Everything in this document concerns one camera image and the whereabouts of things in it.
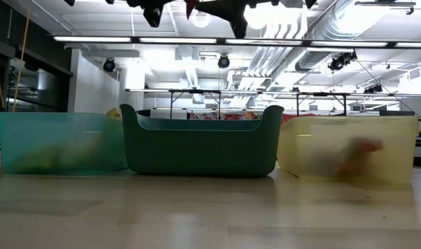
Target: ceiling light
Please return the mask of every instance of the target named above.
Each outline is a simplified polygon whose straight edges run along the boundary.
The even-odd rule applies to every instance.
[[[216,44],[216,39],[208,38],[165,38],[165,37],[142,37],[140,43],[160,43],[160,44]]]
[[[227,39],[226,44],[237,45],[271,45],[271,46],[300,46],[302,41],[289,41],[279,39]]]
[[[421,42],[398,42],[397,48],[421,48]]]
[[[130,37],[54,37],[59,42],[131,42]]]
[[[261,91],[221,91],[221,93],[233,93],[233,94],[258,94]]]
[[[218,52],[210,52],[210,51],[200,51],[199,56],[209,56],[209,57],[217,57]]]
[[[211,22],[211,15],[207,14],[207,13],[202,13],[204,14],[203,19],[198,20],[198,13],[199,11],[195,10],[192,13],[192,16],[190,17],[192,19],[192,24],[195,25],[197,28],[205,28],[209,25],[209,23]]]
[[[378,41],[313,41],[312,46],[328,46],[328,47],[378,47],[382,48],[388,45],[387,42]]]
[[[277,91],[265,91],[263,94],[275,94],[275,95],[296,95],[297,93],[290,92],[277,92]]]
[[[334,71],[340,71],[343,69],[344,66],[347,66],[350,64],[350,62],[358,59],[357,54],[355,51],[352,53],[342,53],[338,57],[333,57],[332,62],[328,64],[328,68],[334,72]]]
[[[307,48],[309,52],[352,53],[353,48]]]
[[[180,110],[183,110],[183,108],[154,107],[154,110],[164,110],[164,111],[173,110],[173,111],[180,111]]]
[[[143,93],[168,93],[167,89],[126,89],[126,91],[143,92]]]

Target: track light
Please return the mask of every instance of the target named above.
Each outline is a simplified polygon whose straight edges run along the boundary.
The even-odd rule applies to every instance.
[[[220,59],[218,60],[218,67],[221,69],[228,68],[231,64],[231,61],[229,60],[229,57],[225,54],[220,56]]]
[[[350,64],[351,61],[358,59],[356,52],[342,53],[338,57],[333,57],[332,61],[328,64],[328,68],[332,71],[340,71],[343,67]]]
[[[115,58],[106,58],[106,62],[102,65],[102,68],[108,73],[113,73],[117,69]]]
[[[381,93],[383,92],[383,87],[381,84],[376,84],[374,86],[364,89],[364,93]]]

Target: ceiling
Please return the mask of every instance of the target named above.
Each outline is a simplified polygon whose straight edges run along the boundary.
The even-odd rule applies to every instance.
[[[54,35],[97,35],[97,36],[178,36],[178,37],[233,37],[229,23],[218,18],[210,17],[210,23],[205,28],[198,28],[191,20],[186,19],[183,1],[174,1],[163,12],[159,28],[151,28],[143,17],[140,8],[130,8],[126,4],[107,5],[103,0],[78,0],[74,7],[70,7],[63,0],[4,0],[17,11],[26,14],[30,6],[32,20]],[[307,11],[307,24],[311,23],[334,2],[334,0],[319,0],[318,6]],[[204,17],[197,14],[197,20]],[[266,28],[248,28],[247,37],[263,37]],[[391,9],[368,30],[356,39],[391,40],[410,39],[421,40],[421,8],[415,9],[412,15],[406,15],[406,8]],[[183,64],[175,61],[173,45],[90,45],[85,55],[95,51],[105,50],[138,50],[140,58],[147,65],[147,81],[178,82],[185,77]],[[197,46],[200,51],[215,51],[227,53],[231,59],[231,67],[246,68],[250,65],[258,48],[241,46]],[[325,64],[320,64],[311,73],[301,78],[305,86],[314,89],[325,89],[333,85],[356,86],[379,75],[403,68],[412,63],[421,62],[421,50],[357,50],[361,64],[352,63],[339,73],[332,76],[326,72]],[[218,58],[206,58],[196,62],[198,77],[226,79],[228,69],[219,69]],[[385,78],[387,86],[396,86],[401,73],[395,77]]]

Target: hanging object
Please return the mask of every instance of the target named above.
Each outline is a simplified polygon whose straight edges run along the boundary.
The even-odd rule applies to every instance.
[[[75,5],[76,0],[65,0],[70,6]],[[163,14],[163,7],[165,4],[174,0],[126,0],[130,7],[140,6],[143,9],[143,16],[146,21],[153,28],[158,28],[160,25],[161,15]],[[186,16],[192,14],[193,9],[204,12],[209,15],[219,17],[230,23],[232,31],[237,39],[246,37],[247,21],[244,17],[246,6],[256,8],[258,3],[271,3],[272,6],[277,6],[280,0],[214,0],[214,1],[199,1],[199,0],[184,0],[186,2]],[[317,0],[306,0],[307,8],[311,8]],[[114,4],[114,0],[106,0],[109,4]]]

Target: teal plastic bin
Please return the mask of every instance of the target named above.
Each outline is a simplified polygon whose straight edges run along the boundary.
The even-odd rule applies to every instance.
[[[120,120],[93,113],[0,113],[3,170],[102,174],[127,168]]]
[[[274,170],[282,107],[268,107],[262,120],[166,120],[120,107],[134,172],[261,177]]]

